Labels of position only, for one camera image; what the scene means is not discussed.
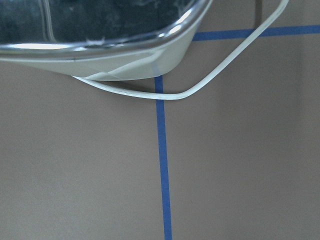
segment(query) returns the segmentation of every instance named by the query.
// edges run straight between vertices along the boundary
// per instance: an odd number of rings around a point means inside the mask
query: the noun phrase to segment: white plastic body
[[[5,59],[38,69],[93,81],[123,81],[157,77],[175,68],[184,57],[203,15],[186,31],[153,48],[113,53],[104,57],[74,60]]]

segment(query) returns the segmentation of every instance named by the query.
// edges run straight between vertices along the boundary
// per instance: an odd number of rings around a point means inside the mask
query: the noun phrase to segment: white cable
[[[180,93],[153,93],[144,91],[135,91],[115,86],[109,86],[100,82],[87,80],[82,77],[74,76],[74,78],[87,83],[96,88],[121,94],[131,97],[144,98],[144,99],[158,99],[158,100],[178,100],[184,99],[208,84],[214,77],[216,77],[223,69],[225,69],[243,50],[245,50],[261,33],[263,33],[285,10],[289,0],[281,0],[276,10],[253,32],[246,38],[229,56],[227,56],[212,72],[210,72],[204,79],[198,82],[193,87]]]

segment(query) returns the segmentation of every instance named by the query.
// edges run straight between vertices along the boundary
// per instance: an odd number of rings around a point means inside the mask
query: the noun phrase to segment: chrome trim
[[[197,0],[176,22],[159,31],[100,41],[0,44],[0,59],[75,60],[155,48],[182,35],[205,14],[212,1]]]

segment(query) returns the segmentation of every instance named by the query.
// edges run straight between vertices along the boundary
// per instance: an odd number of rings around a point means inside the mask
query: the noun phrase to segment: vertical blue line
[[[155,84],[155,92],[162,94],[164,92],[162,76],[155,77],[154,84]],[[170,187],[169,187],[167,136],[166,136],[166,115],[165,115],[165,102],[163,100],[156,100],[156,118],[157,118],[157,127],[158,127],[158,146],[159,146],[159,159],[160,159],[164,240],[172,240]]]

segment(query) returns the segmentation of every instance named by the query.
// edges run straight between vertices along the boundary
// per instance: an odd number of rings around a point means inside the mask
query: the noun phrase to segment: blue line
[[[197,32],[193,41],[209,41],[247,38],[254,29]],[[320,34],[320,25],[283,26],[267,28],[260,37],[289,36],[302,34]]]
[[[154,78],[155,92],[164,93],[163,78]],[[167,156],[166,115],[164,100],[156,100],[156,117],[158,126],[158,145],[160,158],[160,177],[162,191],[162,211],[164,240],[172,240],[171,208],[170,208],[170,186]]]

